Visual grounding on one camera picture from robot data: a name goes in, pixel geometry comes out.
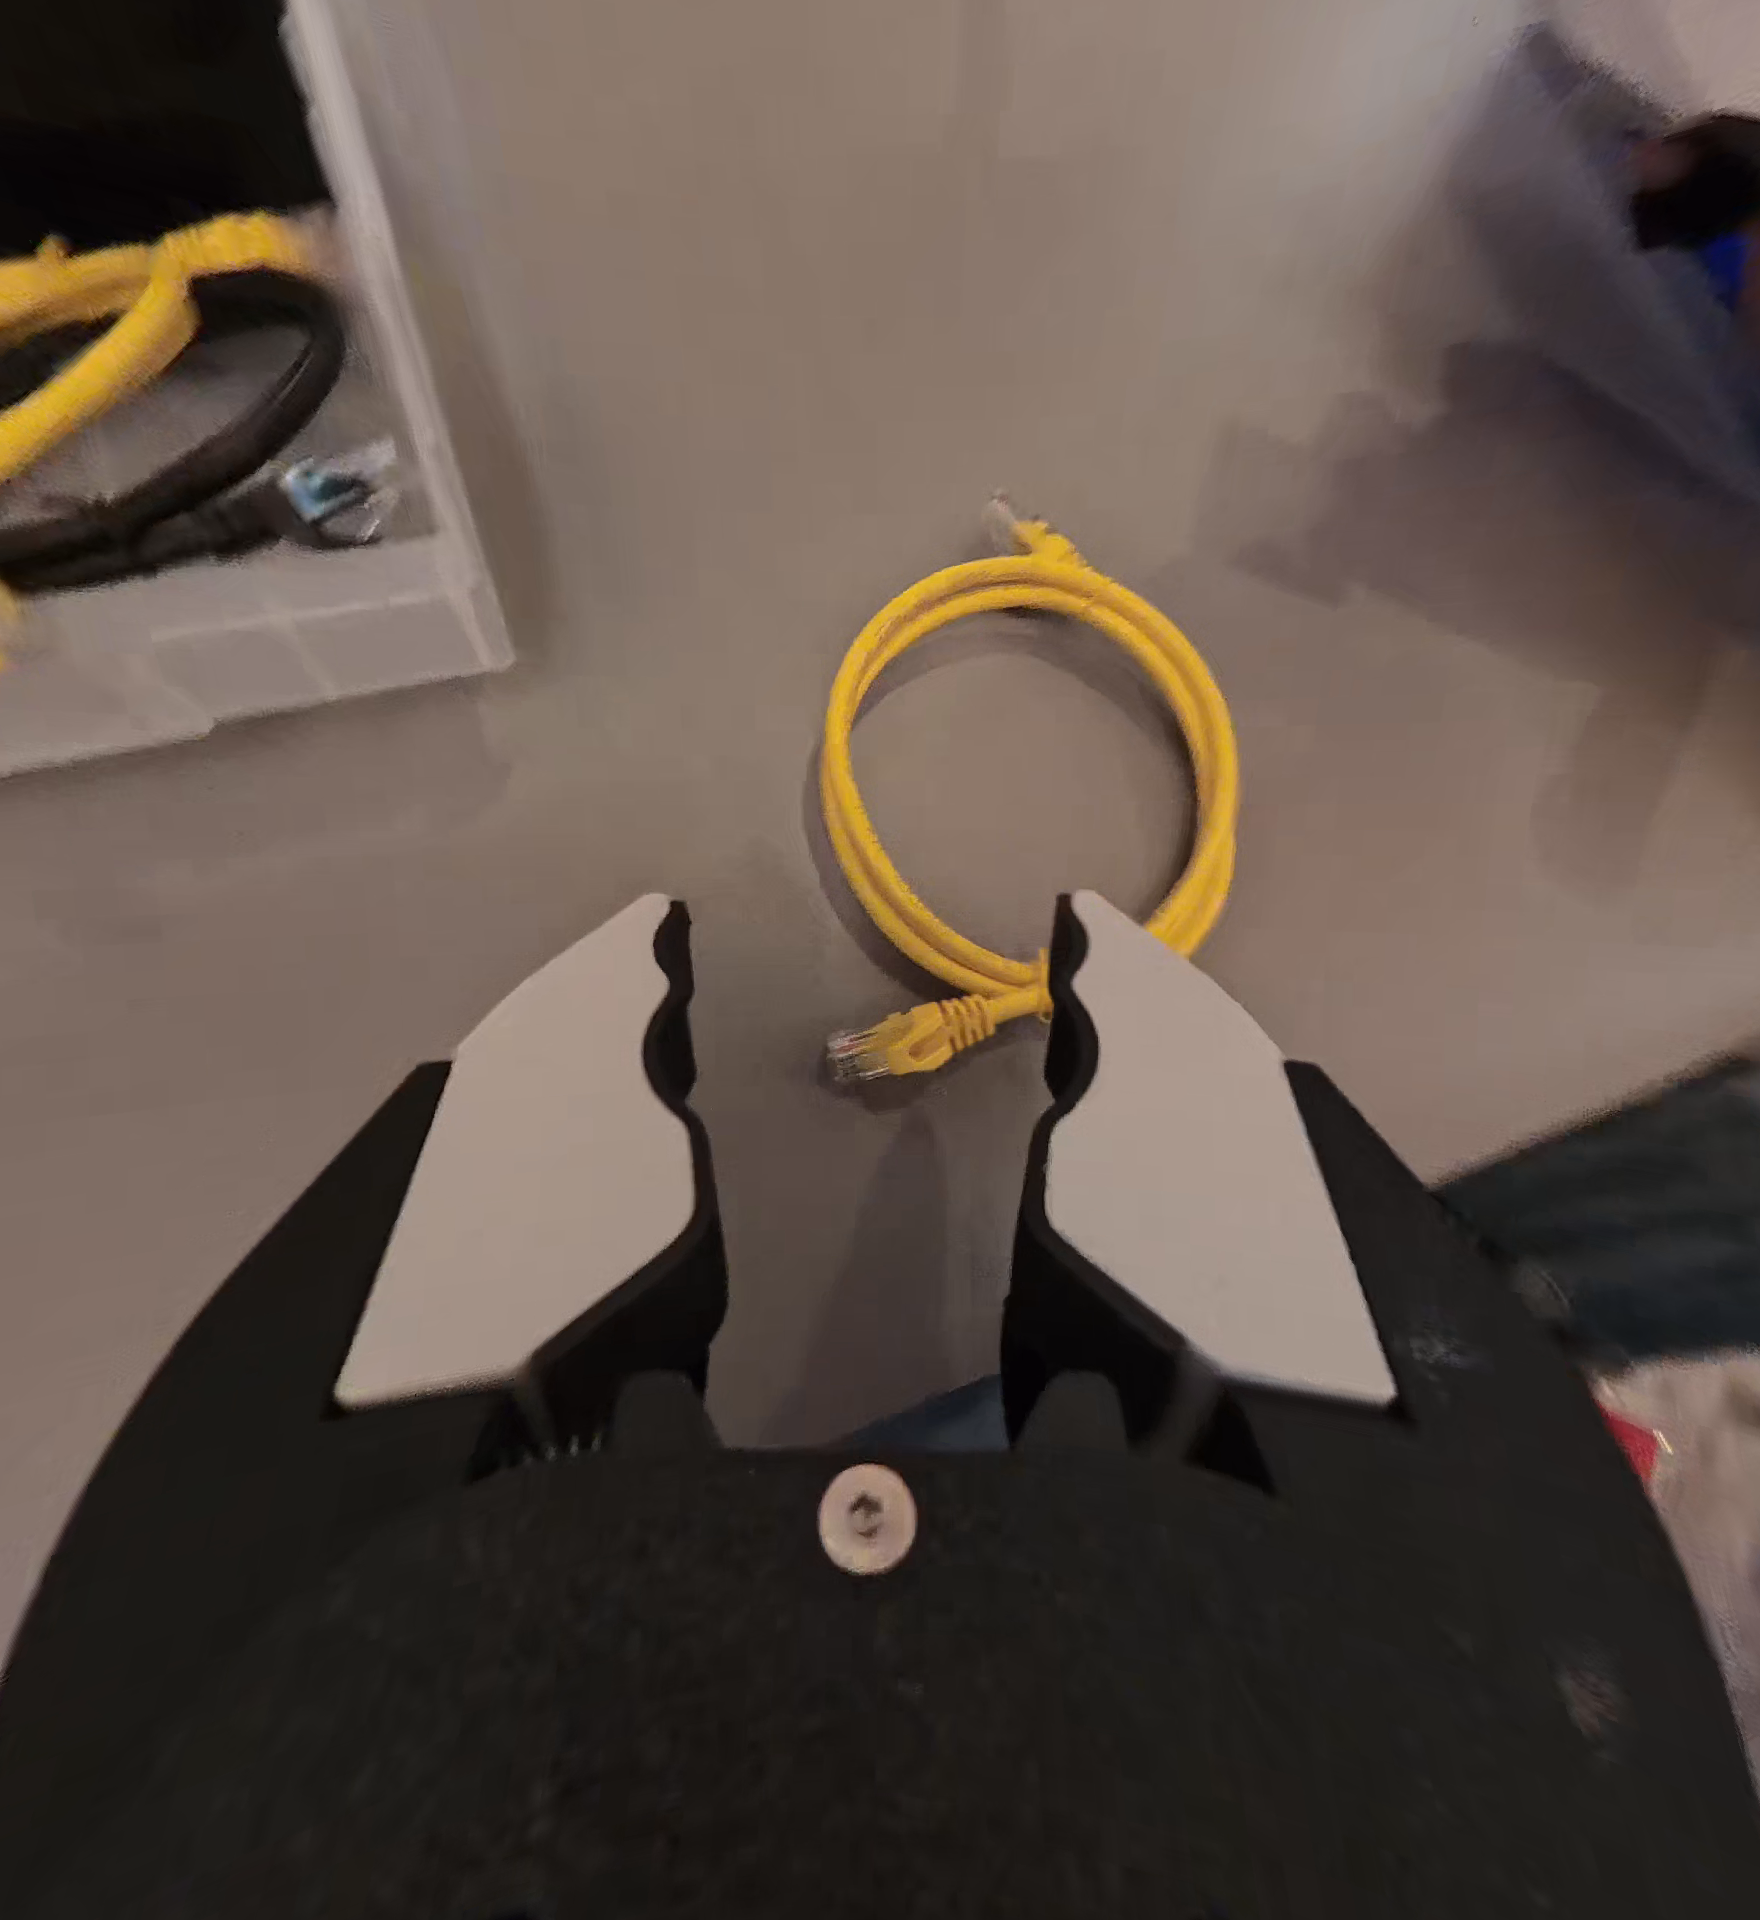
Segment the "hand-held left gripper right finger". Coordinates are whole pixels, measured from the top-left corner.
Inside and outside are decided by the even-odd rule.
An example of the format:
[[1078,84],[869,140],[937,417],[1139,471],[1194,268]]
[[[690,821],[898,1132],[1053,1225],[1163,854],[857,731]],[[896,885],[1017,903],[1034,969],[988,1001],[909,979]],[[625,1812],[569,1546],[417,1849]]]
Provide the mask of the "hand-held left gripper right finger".
[[1060,896],[1049,1109],[1005,1309],[1012,1446],[1193,1462],[1250,1394],[1383,1416],[1396,1376],[1285,1053],[1190,957]]

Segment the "person's leg in jeans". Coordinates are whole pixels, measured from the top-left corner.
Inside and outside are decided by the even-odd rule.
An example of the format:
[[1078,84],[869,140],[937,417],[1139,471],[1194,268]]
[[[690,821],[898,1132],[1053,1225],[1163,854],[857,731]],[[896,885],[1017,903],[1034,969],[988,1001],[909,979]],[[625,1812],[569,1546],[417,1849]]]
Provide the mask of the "person's leg in jeans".
[[1598,1375],[1760,1355],[1760,1065],[1737,1058],[1434,1196]]

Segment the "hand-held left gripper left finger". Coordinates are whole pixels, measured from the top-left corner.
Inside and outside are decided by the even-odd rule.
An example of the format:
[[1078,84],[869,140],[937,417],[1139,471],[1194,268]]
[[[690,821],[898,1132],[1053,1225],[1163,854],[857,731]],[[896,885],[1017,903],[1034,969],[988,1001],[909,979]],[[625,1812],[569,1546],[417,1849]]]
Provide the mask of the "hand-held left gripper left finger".
[[705,1418],[728,1316],[693,1112],[690,912],[644,895],[459,1044],[363,1317],[343,1410],[505,1391],[547,1453],[600,1443],[633,1381]]

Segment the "blurred dark and blue object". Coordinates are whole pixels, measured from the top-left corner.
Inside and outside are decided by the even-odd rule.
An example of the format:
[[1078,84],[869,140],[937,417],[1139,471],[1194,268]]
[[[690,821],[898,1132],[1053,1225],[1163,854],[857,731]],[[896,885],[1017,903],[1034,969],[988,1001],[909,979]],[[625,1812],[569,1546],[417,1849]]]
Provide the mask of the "blurred dark and blue object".
[[1678,118],[1535,23],[1449,187],[1529,351],[1720,513],[1760,634],[1760,118]]

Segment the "clear plastic storage bin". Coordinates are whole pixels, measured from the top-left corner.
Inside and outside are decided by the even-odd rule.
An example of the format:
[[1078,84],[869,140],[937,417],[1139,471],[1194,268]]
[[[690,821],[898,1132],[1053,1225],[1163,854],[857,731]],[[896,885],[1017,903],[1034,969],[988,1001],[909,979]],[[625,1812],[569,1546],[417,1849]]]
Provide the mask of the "clear plastic storage bin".
[[378,6],[0,6],[0,782],[509,666]]

